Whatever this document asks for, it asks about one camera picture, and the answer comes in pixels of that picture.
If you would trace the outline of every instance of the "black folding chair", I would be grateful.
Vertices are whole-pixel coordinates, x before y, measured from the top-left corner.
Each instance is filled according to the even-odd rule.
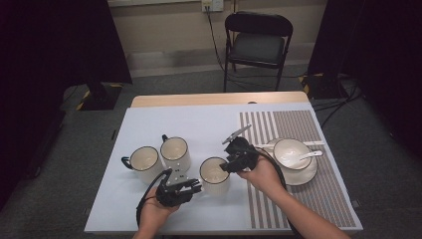
[[[236,12],[226,18],[226,62],[224,92],[227,90],[228,64],[278,69],[275,91],[279,89],[286,54],[293,34],[292,23],[280,15]],[[236,33],[232,44],[231,34]]]

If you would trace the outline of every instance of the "gray carpet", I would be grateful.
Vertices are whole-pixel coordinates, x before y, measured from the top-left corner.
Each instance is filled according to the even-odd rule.
[[[284,75],[300,75],[306,68],[286,66]],[[274,74],[259,69],[239,72]],[[212,71],[133,79],[133,85],[123,87],[115,109],[102,112],[75,111],[87,89],[69,88],[64,95],[69,98],[62,105],[67,113],[62,130],[39,177],[22,180],[1,211],[0,238],[131,238],[84,233],[114,145],[112,135],[118,132],[125,110],[138,95],[220,93],[222,78],[221,71]],[[272,78],[264,79],[269,85],[274,82]],[[248,81],[256,82],[257,78]],[[351,91],[354,80],[344,80],[343,84]],[[270,90],[246,88],[230,84],[228,91]],[[297,78],[286,78],[280,89],[302,88]],[[312,101],[320,123],[335,108],[320,109],[335,102]],[[364,230],[353,238],[421,238],[422,159],[389,136],[382,116],[364,98],[344,105],[322,130],[350,197],[360,202],[356,213]]]

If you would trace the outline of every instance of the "striped placemat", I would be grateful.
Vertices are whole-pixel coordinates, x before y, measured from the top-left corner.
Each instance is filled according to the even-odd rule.
[[[252,125],[242,136],[251,144],[264,144],[274,138],[295,138],[301,141],[320,141],[310,111],[248,112],[239,114],[240,126]],[[323,145],[310,146],[324,151]],[[288,186],[289,192],[304,205],[338,227],[355,227],[331,162],[326,155],[317,160],[318,170],[310,182]],[[251,212],[251,227],[288,229],[286,215],[261,191],[246,182]]]

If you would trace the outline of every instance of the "wooden table edge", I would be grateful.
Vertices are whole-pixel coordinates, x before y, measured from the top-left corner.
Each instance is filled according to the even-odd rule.
[[[304,92],[260,92],[260,93],[217,93],[190,95],[138,96],[131,103],[131,108],[176,107],[235,104],[276,104],[308,103]]]

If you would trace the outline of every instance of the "chair seat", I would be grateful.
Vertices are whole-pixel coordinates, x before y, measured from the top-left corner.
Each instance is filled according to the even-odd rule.
[[[240,33],[229,57],[239,63],[262,62],[277,67],[282,61],[284,47],[285,40],[281,37]]]

